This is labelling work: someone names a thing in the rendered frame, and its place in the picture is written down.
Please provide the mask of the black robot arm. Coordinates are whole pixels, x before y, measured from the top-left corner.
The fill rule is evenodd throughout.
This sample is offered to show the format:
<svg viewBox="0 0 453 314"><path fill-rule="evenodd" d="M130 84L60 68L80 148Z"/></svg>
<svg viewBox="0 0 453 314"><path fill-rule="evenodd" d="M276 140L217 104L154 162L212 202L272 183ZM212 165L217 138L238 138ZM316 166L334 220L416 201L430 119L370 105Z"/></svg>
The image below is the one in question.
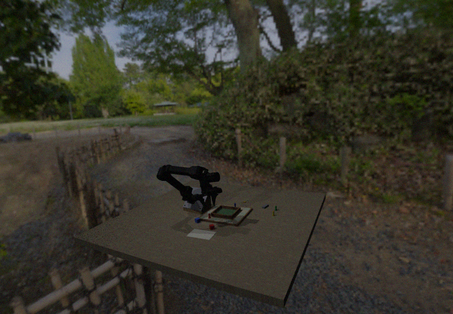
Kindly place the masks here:
<svg viewBox="0 0 453 314"><path fill-rule="evenodd" d="M164 165L163 167L160 167L157 178L161 181L167 181L170 185L180 191L182 200L187 201L187 203L190 204L195 203L195 201L192 200L193 189L190 186L184 186L181 184L174 177L172 177L171 174L189 176L192 179L199 180L200 184L220 181L220 174L218 172L209 173L208 169L201 166L186 168ZM207 196L214 196L216 192L218 192L217 187L212 187L212 185L209 187L204 186L204 194Z"/></svg>

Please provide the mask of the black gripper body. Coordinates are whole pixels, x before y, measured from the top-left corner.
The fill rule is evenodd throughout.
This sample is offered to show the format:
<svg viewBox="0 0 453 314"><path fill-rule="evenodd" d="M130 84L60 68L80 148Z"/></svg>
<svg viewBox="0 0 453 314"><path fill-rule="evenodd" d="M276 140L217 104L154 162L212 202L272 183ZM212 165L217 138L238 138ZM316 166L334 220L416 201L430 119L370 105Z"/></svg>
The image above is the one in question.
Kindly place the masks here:
<svg viewBox="0 0 453 314"><path fill-rule="evenodd" d="M201 200L203 199L204 196L206 196L206 194L204 194L204 186L207 186L209 187L210 184L209 183L206 183L206 184L200 184L200 187L201 187L201 193L202 194L195 194L195 195L192 195L192 200L193 201L197 201L197 200ZM217 188L218 192L215 193L215 195L218 193L222 193L222 189L221 188Z"/></svg>

